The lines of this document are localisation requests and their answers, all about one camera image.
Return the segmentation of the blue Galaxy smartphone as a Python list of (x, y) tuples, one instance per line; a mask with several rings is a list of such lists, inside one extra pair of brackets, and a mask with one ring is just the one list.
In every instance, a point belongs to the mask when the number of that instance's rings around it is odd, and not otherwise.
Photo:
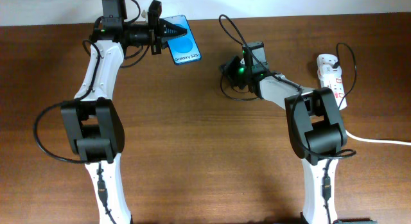
[(188, 20), (185, 15), (175, 15), (171, 17), (165, 17), (165, 21), (168, 21), (176, 26), (187, 29), (187, 34), (170, 40), (168, 42), (169, 50), (175, 65), (187, 64), (190, 62), (197, 62), (201, 60), (202, 56), (197, 46), (195, 38), (191, 32)]

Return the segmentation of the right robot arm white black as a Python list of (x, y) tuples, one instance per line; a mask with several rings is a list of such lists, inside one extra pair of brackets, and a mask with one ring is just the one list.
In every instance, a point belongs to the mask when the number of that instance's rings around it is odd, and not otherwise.
[(259, 99), (285, 109), (290, 144), (304, 171), (303, 223), (338, 223), (334, 205), (335, 170), (345, 157), (345, 126), (331, 89), (312, 89), (268, 70), (264, 44), (242, 46), (220, 66), (232, 87), (247, 87)]

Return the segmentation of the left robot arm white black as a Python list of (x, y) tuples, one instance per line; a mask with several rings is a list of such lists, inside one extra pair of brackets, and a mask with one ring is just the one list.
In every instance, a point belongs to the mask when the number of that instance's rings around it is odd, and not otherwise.
[(151, 2), (146, 22), (127, 20), (125, 0), (102, 0), (89, 43), (90, 61), (74, 100), (61, 107), (67, 137), (92, 180), (100, 223), (132, 223), (121, 179), (125, 131), (112, 97), (127, 48), (143, 47), (158, 55), (168, 41), (187, 34), (160, 17), (162, 4)]

